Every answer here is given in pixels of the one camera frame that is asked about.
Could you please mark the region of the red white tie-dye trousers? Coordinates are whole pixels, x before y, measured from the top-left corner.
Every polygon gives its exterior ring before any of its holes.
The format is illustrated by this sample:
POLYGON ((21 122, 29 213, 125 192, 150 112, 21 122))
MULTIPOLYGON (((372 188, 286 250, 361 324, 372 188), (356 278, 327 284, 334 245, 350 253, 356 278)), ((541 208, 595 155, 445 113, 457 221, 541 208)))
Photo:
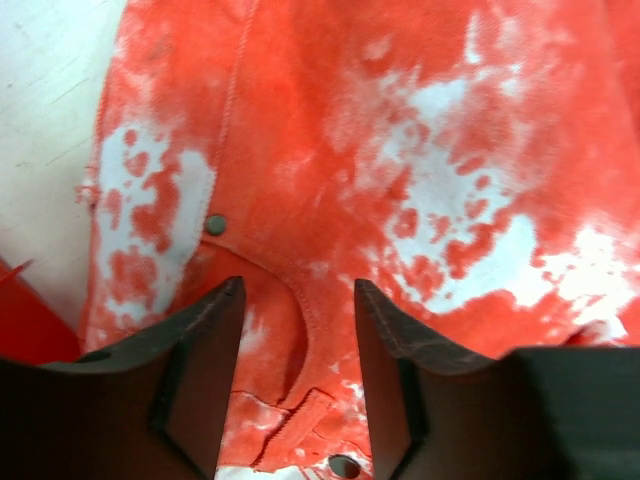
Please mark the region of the red white tie-dye trousers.
POLYGON ((635 1, 131 1, 87 179, 87 351, 247 291, 241 468, 372 475, 353 285, 485 356, 639 340, 635 1))

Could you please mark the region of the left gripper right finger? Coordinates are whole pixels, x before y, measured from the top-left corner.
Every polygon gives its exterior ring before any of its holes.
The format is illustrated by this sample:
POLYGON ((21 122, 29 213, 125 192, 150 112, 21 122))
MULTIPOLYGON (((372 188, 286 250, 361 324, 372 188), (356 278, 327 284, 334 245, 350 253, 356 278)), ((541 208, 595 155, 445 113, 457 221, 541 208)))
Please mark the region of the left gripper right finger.
POLYGON ((635 479, 639 352, 519 348, 493 360, 354 286, 377 479, 635 479))

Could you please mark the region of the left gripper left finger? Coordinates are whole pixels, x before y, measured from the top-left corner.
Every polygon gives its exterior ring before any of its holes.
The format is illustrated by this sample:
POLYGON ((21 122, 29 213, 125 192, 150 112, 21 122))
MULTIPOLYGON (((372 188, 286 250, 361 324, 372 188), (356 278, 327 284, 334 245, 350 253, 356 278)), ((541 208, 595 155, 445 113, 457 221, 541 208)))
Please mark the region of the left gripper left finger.
POLYGON ((210 479, 245 311, 232 277, 71 362, 1 364, 5 479, 210 479))

